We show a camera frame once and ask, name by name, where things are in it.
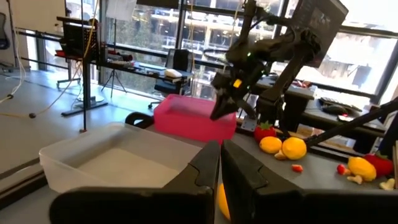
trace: toy fruit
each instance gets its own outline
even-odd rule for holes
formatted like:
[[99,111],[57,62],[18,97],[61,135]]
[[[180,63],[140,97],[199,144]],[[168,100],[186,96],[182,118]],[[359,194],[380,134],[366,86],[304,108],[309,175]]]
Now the toy fruit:
[[362,157],[350,157],[348,159],[348,169],[353,175],[358,175],[368,182],[376,178],[376,169]]
[[383,190],[394,190],[395,184],[396,184],[396,180],[391,178],[391,179],[388,179],[386,182],[381,182],[379,186]]
[[225,195],[225,190],[224,190],[224,184],[220,184],[218,186],[218,206],[222,212],[222,214],[230,220],[229,216],[229,210],[228,210],[228,204],[226,203],[226,195]]
[[340,175],[351,175],[351,171],[347,169],[343,164],[337,166],[337,173]]
[[304,171],[304,169],[303,169],[303,167],[301,165],[296,165],[296,164],[292,165],[292,170],[294,172],[303,172]]
[[303,139],[290,137],[283,142],[282,153],[291,160],[301,159],[307,153],[307,145]]
[[276,137],[276,131],[272,125],[268,123],[268,121],[257,125],[257,127],[254,129],[254,139],[257,142],[260,142],[261,139],[268,136]]
[[387,156],[381,155],[380,151],[375,154],[366,154],[363,158],[374,166],[377,177],[389,175],[394,170],[394,163]]
[[266,153],[275,154],[282,149],[282,141],[277,137],[265,137],[260,141],[260,148]]

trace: yellow lemon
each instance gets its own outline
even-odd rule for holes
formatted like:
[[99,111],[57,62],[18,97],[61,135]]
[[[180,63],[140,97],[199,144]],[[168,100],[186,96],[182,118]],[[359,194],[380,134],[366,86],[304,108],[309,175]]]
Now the yellow lemon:
[[282,144],[282,152],[288,159],[301,159],[307,153],[307,145],[303,139],[290,137]]
[[225,191],[224,191],[224,184],[220,184],[218,186],[218,206],[222,212],[222,214],[230,220],[231,217],[229,216],[229,210],[228,210],[228,205],[226,203],[226,196],[225,196]]
[[282,141],[279,138],[268,136],[261,139],[260,148],[266,153],[275,154],[282,149]]
[[360,175],[365,181],[376,178],[376,168],[362,157],[350,157],[347,166],[354,175]]

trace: computer screen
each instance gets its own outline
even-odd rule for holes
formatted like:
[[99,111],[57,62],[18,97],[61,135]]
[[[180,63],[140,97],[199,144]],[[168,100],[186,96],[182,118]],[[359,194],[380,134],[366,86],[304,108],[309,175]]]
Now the computer screen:
[[308,27],[321,41],[321,51],[307,65],[319,67],[348,9],[339,0],[300,0],[292,16],[293,26]]

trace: red strawberry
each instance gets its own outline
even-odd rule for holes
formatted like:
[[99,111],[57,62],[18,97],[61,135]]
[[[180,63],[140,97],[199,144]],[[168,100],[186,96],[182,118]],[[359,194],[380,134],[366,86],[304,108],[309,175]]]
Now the red strawberry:
[[257,142],[260,142],[261,139],[268,137],[268,136],[276,137],[276,131],[275,131],[274,127],[272,127],[272,125],[270,125],[268,123],[268,121],[265,123],[261,123],[260,125],[258,125],[255,128],[254,139]]
[[366,154],[364,159],[374,166],[377,177],[389,175],[394,170],[393,162],[387,156],[381,155],[380,151],[377,151],[375,154]]
[[304,169],[303,169],[303,167],[301,165],[296,165],[296,164],[292,165],[292,170],[294,172],[303,172],[304,171]]

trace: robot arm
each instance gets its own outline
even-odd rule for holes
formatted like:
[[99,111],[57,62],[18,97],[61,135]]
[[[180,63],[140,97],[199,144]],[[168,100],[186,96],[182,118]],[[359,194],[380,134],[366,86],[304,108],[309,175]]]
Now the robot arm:
[[[254,16],[257,16],[257,22],[251,25]],[[288,26],[290,30],[275,39],[250,44],[249,31],[261,21],[267,21],[270,25]],[[239,39],[226,51],[226,59],[232,67],[229,73],[217,73],[211,83],[217,90],[211,119],[219,119],[242,108],[252,119],[260,114],[261,120],[276,120],[283,94],[300,69],[320,51],[320,41],[315,34],[308,29],[293,28],[290,24],[289,19],[270,15],[263,8],[257,7],[254,0],[249,0],[244,5],[244,21]],[[288,66],[275,85],[260,95],[254,110],[243,100],[244,96],[268,72],[267,67],[270,68],[276,61],[287,60],[290,61]]]

